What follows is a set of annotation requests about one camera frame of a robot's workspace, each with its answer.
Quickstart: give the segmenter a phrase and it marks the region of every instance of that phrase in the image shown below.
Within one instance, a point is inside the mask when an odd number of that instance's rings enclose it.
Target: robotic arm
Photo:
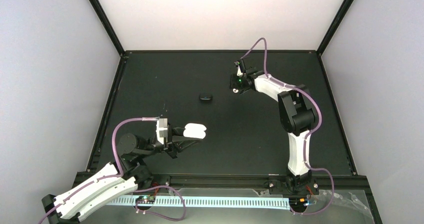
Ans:
[[[143,159],[164,152],[175,159],[178,153],[202,141],[205,131],[204,125],[195,123],[173,128],[168,119],[160,118],[156,121],[154,137],[148,140],[132,133],[124,134],[116,145],[123,175],[119,175],[116,162],[108,163],[73,189],[57,196],[45,196],[42,199],[45,211],[56,207],[48,216],[49,223],[78,224],[113,199],[150,187],[153,177]]]
[[[312,179],[312,172],[308,168],[310,138],[307,138],[305,148],[304,140],[306,134],[317,126],[316,110],[301,93],[274,82],[271,80],[271,75],[267,77],[263,71],[257,71],[252,67],[246,68],[243,59],[236,61],[235,66],[237,73],[232,74],[230,78],[230,89],[234,93],[243,94],[248,90],[254,90],[278,102],[279,117],[284,130],[288,133],[290,150],[287,166],[290,174],[286,179],[286,187],[293,194],[304,190],[305,185]],[[309,92],[304,85],[299,85],[297,88]]]

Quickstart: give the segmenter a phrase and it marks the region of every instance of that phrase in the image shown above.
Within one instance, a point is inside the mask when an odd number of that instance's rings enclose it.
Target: black table surface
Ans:
[[[145,159],[156,174],[268,175],[287,173],[289,139],[280,124],[278,103],[263,93],[235,94],[229,89],[234,61],[244,51],[131,52],[116,94],[101,146],[98,168],[113,161],[112,132],[134,117],[166,117],[173,126],[207,127],[200,144],[171,159],[166,153]],[[254,52],[247,66],[263,69],[264,54]],[[333,175],[351,175],[348,152],[323,70],[314,52],[272,51],[268,72],[286,83],[305,84],[318,103],[323,122],[311,136],[310,163]],[[210,93],[210,103],[200,102]],[[155,134],[154,122],[131,122],[117,138]]]

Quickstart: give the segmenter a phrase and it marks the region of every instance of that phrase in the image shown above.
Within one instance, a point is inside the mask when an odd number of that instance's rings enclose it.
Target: gray wall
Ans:
[[[424,220],[424,0],[355,0],[323,55],[384,223]]]
[[[87,165],[119,56],[88,0],[0,0],[0,57],[0,222],[37,223]]]

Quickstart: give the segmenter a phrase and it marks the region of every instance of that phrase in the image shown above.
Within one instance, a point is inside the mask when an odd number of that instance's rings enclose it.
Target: white wall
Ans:
[[[0,0],[0,57],[0,222],[37,223],[87,165],[119,56],[88,0]]]
[[[316,50],[343,0],[99,0],[125,50]]]
[[[355,0],[323,61],[383,223],[424,220],[424,0]]]

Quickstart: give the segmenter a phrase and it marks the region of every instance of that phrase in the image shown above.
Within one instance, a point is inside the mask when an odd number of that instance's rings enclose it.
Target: small black object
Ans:
[[[212,94],[210,94],[210,93],[200,93],[199,99],[202,102],[210,102],[210,101],[212,101]]]
[[[117,153],[128,162],[136,162],[155,153],[154,147],[149,146],[143,137],[127,133],[119,139],[116,145]]]

